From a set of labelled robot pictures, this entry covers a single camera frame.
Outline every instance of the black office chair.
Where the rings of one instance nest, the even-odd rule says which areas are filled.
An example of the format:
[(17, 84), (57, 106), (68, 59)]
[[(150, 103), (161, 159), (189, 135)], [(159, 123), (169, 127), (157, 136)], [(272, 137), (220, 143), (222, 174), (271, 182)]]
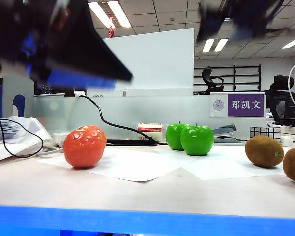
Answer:
[(295, 127), (295, 105), (290, 98), (287, 85), (287, 76), (274, 76), (274, 82), (269, 91), (265, 91), (266, 107), (270, 108), (275, 124)]
[[(211, 75), (211, 73), (212, 70), (210, 68), (206, 68), (202, 71), (202, 79), (208, 85), (205, 95), (209, 95), (211, 92), (223, 92), (224, 90), (224, 79), (217, 75)], [(217, 83), (212, 79), (220, 79), (222, 81), (222, 85), (216, 86)]]

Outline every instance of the green apple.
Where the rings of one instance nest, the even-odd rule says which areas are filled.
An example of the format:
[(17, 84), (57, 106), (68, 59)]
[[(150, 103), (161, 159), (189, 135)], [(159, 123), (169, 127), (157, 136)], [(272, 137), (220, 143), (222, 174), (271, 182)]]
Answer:
[(207, 155), (214, 143), (214, 134), (207, 126), (189, 126), (181, 131), (180, 141), (188, 155)]
[(183, 128), (189, 127), (189, 124), (170, 124), (166, 130), (166, 142), (173, 150), (183, 150), (180, 142), (180, 134)]

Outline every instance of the black cable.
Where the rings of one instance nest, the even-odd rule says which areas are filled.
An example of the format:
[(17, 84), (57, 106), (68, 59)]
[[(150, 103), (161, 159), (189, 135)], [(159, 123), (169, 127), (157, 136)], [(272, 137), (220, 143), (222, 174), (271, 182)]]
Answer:
[[(41, 140), (41, 147), (40, 147), (40, 149), (39, 149), (38, 151), (36, 151), (36, 152), (34, 152), (34, 153), (32, 153), (32, 154), (26, 155), (26, 156), (18, 156), (18, 155), (15, 155), (15, 154), (11, 153), (11, 152), (8, 150), (8, 148), (6, 147), (6, 144), (5, 144), (4, 131), (3, 131), (3, 125), (2, 125), (2, 123), (1, 123), (1, 120), (7, 120), (7, 121), (10, 121), (10, 122), (16, 123), (16, 124), (18, 124), (19, 126), (21, 126), (21, 127), (22, 127), (25, 131), (27, 131), (28, 133), (30, 133), (30, 134), (32, 134), (32, 135), (38, 137), (38, 138)], [(5, 148), (5, 150), (6, 150), (9, 154), (11, 154), (12, 156), (15, 156), (15, 157), (18, 157), (18, 158), (28, 158), (28, 157), (34, 156), (35, 154), (39, 153), (39, 152), (42, 150), (43, 146), (44, 146), (44, 141), (42, 140), (42, 138), (40, 138), (38, 135), (36, 135), (36, 134), (34, 134), (34, 133), (28, 131), (27, 129), (25, 129), (25, 127), (22, 126), (19, 122), (16, 122), (16, 121), (13, 121), (13, 120), (10, 120), (10, 119), (0, 119), (0, 128), (1, 128), (2, 140), (3, 140), (4, 148)]]
[(102, 121), (105, 124), (108, 124), (110, 126), (117, 127), (117, 128), (120, 128), (120, 129), (126, 129), (126, 130), (130, 130), (130, 131), (136, 132), (136, 133), (141, 134), (142, 136), (146, 137), (147, 139), (155, 142), (156, 144), (160, 144), (160, 145), (166, 145), (167, 144), (166, 142), (159, 142), (159, 141), (155, 140), (154, 138), (150, 137), (149, 135), (146, 135), (145, 133), (143, 133), (143, 132), (141, 132), (139, 130), (136, 130), (136, 129), (133, 129), (133, 128), (129, 128), (129, 127), (126, 127), (126, 126), (122, 126), (122, 125), (118, 125), (118, 124), (113, 124), (113, 123), (110, 123), (110, 122), (106, 121), (104, 119), (104, 117), (103, 117), (102, 110), (100, 109), (100, 107), (92, 99), (90, 99), (89, 97), (83, 96), (83, 95), (80, 95), (79, 97), (86, 98), (88, 101), (90, 101), (91, 103), (93, 103), (98, 108), (100, 118), (102, 119)]

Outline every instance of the tomato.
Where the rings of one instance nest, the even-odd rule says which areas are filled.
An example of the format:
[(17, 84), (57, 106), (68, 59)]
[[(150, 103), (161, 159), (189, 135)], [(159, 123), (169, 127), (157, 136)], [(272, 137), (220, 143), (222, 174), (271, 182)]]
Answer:
[(65, 138), (64, 157), (74, 167), (91, 167), (102, 158), (106, 140), (104, 131), (98, 126), (82, 126)]

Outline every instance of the fluorescent light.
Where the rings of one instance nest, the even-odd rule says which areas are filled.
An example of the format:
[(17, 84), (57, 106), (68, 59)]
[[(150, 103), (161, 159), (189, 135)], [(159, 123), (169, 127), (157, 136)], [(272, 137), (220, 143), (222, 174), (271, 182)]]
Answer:
[(107, 2), (110, 9), (113, 11), (114, 15), (117, 17), (122, 27), (131, 27), (130, 22), (123, 12), (119, 2), (117, 1), (108, 1)]
[(214, 42), (214, 39), (208, 39), (205, 43), (205, 46), (203, 47), (202, 52), (207, 53), (210, 51), (210, 48), (212, 47), (212, 44)]
[(216, 48), (215, 48), (214, 51), (216, 51), (216, 52), (221, 51), (221, 50), (224, 48), (224, 46), (225, 46), (225, 44), (227, 43), (227, 41), (228, 41), (228, 38), (222, 38), (222, 39), (218, 42), (218, 44), (217, 44), (217, 46), (216, 46)]
[(294, 45), (295, 45), (295, 40), (292, 41), (292, 42), (290, 42), (289, 44), (285, 45), (285, 46), (283, 47), (283, 49), (285, 49), (285, 48), (290, 48), (290, 47), (292, 47), (292, 46), (294, 46)]
[(88, 4), (90, 9), (96, 14), (96, 16), (99, 18), (99, 20), (104, 24), (106, 28), (110, 28), (110, 26), (114, 27), (114, 24), (109, 19), (109, 17), (106, 15), (104, 10), (100, 7), (100, 5), (96, 2), (91, 2)]

